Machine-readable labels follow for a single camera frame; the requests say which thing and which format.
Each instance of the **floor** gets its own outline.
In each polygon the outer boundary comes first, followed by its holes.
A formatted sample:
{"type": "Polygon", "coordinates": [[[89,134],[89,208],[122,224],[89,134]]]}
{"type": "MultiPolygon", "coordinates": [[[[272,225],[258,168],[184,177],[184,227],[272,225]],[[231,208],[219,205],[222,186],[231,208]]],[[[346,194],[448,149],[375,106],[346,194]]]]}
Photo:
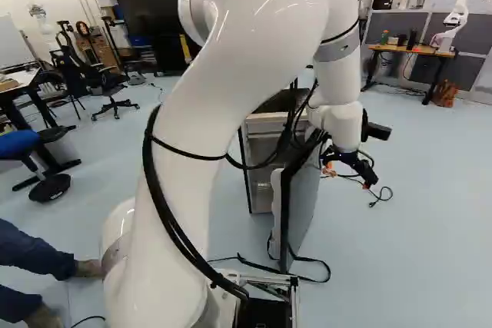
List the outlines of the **floor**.
{"type": "MultiPolygon", "coordinates": [[[[309,85],[307,74],[301,85],[309,85]]],[[[70,191],[40,206],[27,191],[11,187],[28,176],[19,167],[0,174],[0,217],[45,238],[77,258],[99,256],[101,225],[111,209],[133,196],[140,171],[143,127],[151,109],[164,101],[177,78],[149,78],[157,87],[124,90],[140,111],[108,114],[96,123],[77,121],[70,106],[56,109],[60,124],[77,124],[70,138],[82,165],[69,171],[70,191]]],[[[316,214],[300,254],[330,264],[325,285],[301,286],[301,325],[307,327],[434,328],[489,327],[492,322],[492,107],[457,101],[452,109],[423,107],[418,98],[375,88],[361,96],[370,119],[394,129],[388,142],[369,141],[381,182],[394,198],[370,209],[371,196],[341,178],[323,180],[316,214]]],[[[97,111],[103,98],[82,101],[97,111]]],[[[30,108],[23,114],[32,114],[30,108]]],[[[42,128],[38,115],[29,116],[42,128]]],[[[238,157],[237,145],[231,152],[238,157]]],[[[224,165],[214,190],[210,258],[240,252],[268,263],[264,245],[271,218],[250,216],[242,173],[224,165]]],[[[244,270],[235,261],[219,264],[244,270]]],[[[296,263],[292,271],[316,276],[322,270],[296,263]]],[[[101,282],[61,283],[11,267],[0,283],[42,294],[70,326],[105,315],[101,282]]],[[[9,326],[0,322],[0,328],[9,326]]],[[[102,327],[97,320],[81,328],[102,327]]]]}

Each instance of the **person's leg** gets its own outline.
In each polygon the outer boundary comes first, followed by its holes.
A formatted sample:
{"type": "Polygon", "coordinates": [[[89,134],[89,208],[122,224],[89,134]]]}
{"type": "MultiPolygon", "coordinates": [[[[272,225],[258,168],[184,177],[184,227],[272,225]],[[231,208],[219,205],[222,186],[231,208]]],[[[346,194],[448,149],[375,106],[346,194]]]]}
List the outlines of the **person's leg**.
{"type": "Polygon", "coordinates": [[[0,219],[0,265],[51,274],[57,280],[67,280],[77,273],[77,261],[72,253],[58,251],[3,219],[0,219]]]}
{"type": "Polygon", "coordinates": [[[31,316],[42,305],[39,295],[26,295],[0,285],[0,319],[17,323],[31,316]]]}

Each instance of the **small robot arm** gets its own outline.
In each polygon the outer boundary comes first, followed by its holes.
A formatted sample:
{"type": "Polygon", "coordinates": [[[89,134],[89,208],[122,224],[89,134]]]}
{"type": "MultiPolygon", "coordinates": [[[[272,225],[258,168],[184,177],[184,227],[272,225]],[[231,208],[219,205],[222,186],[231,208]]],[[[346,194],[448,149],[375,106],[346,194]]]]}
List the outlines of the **small robot arm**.
{"type": "Polygon", "coordinates": [[[446,27],[453,27],[451,30],[435,34],[430,40],[430,46],[438,47],[440,52],[449,52],[451,44],[457,33],[468,22],[468,0],[457,0],[453,11],[444,19],[446,27]]]}
{"type": "MultiPolygon", "coordinates": [[[[211,191],[221,163],[210,159],[223,157],[244,119],[313,58],[319,88],[310,100],[309,119],[330,133],[342,161],[348,156],[357,160],[364,121],[357,101],[357,4],[179,0],[185,31],[203,48],[154,114],[146,137],[153,137],[151,164],[162,197],[203,258],[208,255],[211,191]]],[[[103,230],[110,326],[230,328],[219,322],[224,314],[211,297],[208,279],[163,227],[151,187],[142,175],[135,202],[120,205],[103,230]]],[[[222,299],[235,299],[228,296],[222,299]]]]}

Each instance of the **monitor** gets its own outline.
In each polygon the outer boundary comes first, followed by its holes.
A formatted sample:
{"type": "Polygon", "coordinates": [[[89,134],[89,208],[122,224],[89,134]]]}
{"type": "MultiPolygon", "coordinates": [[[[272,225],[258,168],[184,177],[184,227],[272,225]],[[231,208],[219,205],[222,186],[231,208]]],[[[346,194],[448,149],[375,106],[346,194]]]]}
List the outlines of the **monitor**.
{"type": "Polygon", "coordinates": [[[178,0],[118,0],[118,5],[132,36],[184,33],[178,0]]]}
{"type": "Polygon", "coordinates": [[[298,254],[314,216],[321,176],[320,134],[319,130],[314,130],[286,167],[272,173],[274,228],[268,253],[272,258],[278,258],[282,273],[288,273],[291,268],[292,254],[298,254]]]}
{"type": "Polygon", "coordinates": [[[391,9],[391,0],[373,0],[372,9],[375,11],[381,9],[391,9]]]}

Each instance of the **shoe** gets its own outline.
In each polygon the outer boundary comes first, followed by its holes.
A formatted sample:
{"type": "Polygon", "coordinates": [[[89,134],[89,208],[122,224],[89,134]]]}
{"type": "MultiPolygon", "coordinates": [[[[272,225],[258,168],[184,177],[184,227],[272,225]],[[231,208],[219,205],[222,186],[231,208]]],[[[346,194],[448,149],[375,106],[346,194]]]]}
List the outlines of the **shoe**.
{"type": "Polygon", "coordinates": [[[102,278],[102,268],[99,260],[77,260],[77,271],[74,277],[102,278]]]}
{"type": "Polygon", "coordinates": [[[64,328],[63,322],[55,311],[44,303],[30,316],[24,319],[29,328],[64,328]]]}

